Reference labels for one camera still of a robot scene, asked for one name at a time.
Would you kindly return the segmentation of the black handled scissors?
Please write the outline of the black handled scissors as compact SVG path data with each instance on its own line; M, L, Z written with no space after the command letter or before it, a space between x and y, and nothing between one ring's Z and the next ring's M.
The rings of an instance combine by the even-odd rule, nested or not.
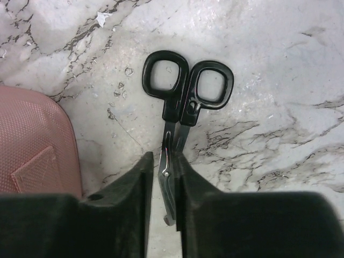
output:
M154 65L159 61L170 61L178 66L178 76L169 90L155 89L151 83ZM198 82L205 71L214 71L223 79L223 89L215 100L207 100L199 95ZM142 87L149 96L164 101L162 119L165 121L159 160L158 180L166 208L164 221L168 226L176 223L176 194L174 178L176 173L171 164L173 154L182 152L191 127L197 123L201 109L219 110L229 101L234 86L234 74L225 64L204 60L192 68L180 54L160 50L150 54L142 70Z

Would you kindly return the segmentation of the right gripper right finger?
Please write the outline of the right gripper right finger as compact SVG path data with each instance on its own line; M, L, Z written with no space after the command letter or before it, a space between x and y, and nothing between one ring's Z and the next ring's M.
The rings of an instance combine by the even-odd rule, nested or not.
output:
M225 193L182 153L173 158L177 230L183 257L267 257L264 194Z

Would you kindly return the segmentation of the pink medicine kit case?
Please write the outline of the pink medicine kit case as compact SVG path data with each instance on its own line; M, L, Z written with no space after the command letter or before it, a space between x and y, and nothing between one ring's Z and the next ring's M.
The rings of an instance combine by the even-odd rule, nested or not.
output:
M1 192L82 196L73 127L42 93L1 86Z

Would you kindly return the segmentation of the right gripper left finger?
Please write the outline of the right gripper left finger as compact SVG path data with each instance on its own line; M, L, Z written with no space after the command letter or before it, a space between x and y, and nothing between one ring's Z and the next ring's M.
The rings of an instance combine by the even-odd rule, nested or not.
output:
M154 159L136 165L80 202L80 257L146 257Z

